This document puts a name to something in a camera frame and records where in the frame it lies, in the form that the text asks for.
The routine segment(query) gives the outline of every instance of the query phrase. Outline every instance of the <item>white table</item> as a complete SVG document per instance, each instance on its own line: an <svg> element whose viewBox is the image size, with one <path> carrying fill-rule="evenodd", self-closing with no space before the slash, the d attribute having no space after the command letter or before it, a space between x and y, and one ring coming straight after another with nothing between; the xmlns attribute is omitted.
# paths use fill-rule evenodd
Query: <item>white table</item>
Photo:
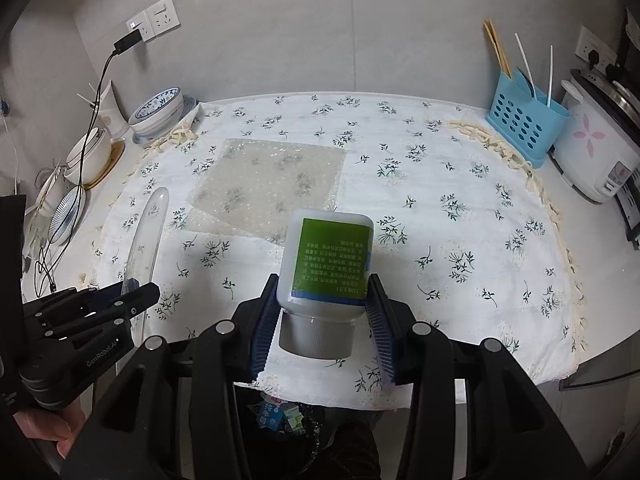
<svg viewBox="0 0 640 480"><path fill-rule="evenodd" d="M127 175L143 150L125 135L126 149L110 175L88 193L84 218L55 271L58 290L79 285L79 273L88 268L98 242L98 228L109 205L119 195ZM580 362L587 361L640 330L640 251L625 238L625 222L615 200L595 205L562 179L551 160L538 170L553 204L561 211L562 236L572 250L584 285L587 346ZM33 266L22 280L28 300L33 291Z"/></svg>

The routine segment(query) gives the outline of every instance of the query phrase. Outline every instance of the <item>wooden coaster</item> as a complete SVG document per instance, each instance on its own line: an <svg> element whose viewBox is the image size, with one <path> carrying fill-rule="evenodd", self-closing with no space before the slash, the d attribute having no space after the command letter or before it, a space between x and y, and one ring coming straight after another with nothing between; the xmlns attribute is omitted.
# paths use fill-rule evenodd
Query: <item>wooden coaster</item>
<svg viewBox="0 0 640 480"><path fill-rule="evenodd" d="M85 189L92 189L100 184L104 178L111 172L111 170L115 167L115 165L120 160L120 157L124 153L124 140L117 140L116 142L111 144L111 155L109 156L109 161L107 165L104 167L104 171L100 174L98 178L96 178L91 184L84 184Z"/></svg>

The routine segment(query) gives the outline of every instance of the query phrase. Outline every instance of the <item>human hand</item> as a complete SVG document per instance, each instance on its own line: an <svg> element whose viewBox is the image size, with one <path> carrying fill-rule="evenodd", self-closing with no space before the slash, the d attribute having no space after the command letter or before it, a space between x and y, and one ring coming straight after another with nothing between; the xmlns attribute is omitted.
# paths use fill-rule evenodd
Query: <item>human hand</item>
<svg viewBox="0 0 640 480"><path fill-rule="evenodd" d="M20 410L14 419L27 438L56 441L56 449L63 458L68 455L85 420L80 399L56 413L37 408Z"/></svg>

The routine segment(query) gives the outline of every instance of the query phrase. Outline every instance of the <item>ribbed white cap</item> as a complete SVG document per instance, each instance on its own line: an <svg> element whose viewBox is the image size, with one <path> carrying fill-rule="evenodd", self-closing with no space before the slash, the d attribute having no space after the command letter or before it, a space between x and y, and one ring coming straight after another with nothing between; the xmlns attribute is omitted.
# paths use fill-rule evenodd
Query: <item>ribbed white cap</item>
<svg viewBox="0 0 640 480"><path fill-rule="evenodd" d="M353 348L354 321L327 321L284 310L280 348L312 359L344 359Z"/></svg>

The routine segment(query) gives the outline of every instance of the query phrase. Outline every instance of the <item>silver screw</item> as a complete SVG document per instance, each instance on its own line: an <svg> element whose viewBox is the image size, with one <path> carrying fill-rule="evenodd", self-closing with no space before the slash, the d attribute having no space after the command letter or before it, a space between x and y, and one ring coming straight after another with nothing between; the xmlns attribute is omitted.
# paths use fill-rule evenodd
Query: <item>silver screw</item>
<svg viewBox="0 0 640 480"><path fill-rule="evenodd" d="M411 330L413 330L416 335L429 335L431 333L431 326L423 321L418 321L414 323Z"/></svg>
<svg viewBox="0 0 640 480"><path fill-rule="evenodd" d="M156 350L162 346L162 338L159 335L153 335L145 341L147 350Z"/></svg>
<svg viewBox="0 0 640 480"><path fill-rule="evenodd" d="M223 319L216 323L216 332L219 334L228 334L229 332L233 332L236 325L230 319Z"/></svg>
<svg viewBox="0 0 640 480"><path fill-rule="evenodd" d="M502 343L500 343L500 341L498 341L497 339L490 338L484 342L484 347L489 352L499 352L502 348Z"/></svg>

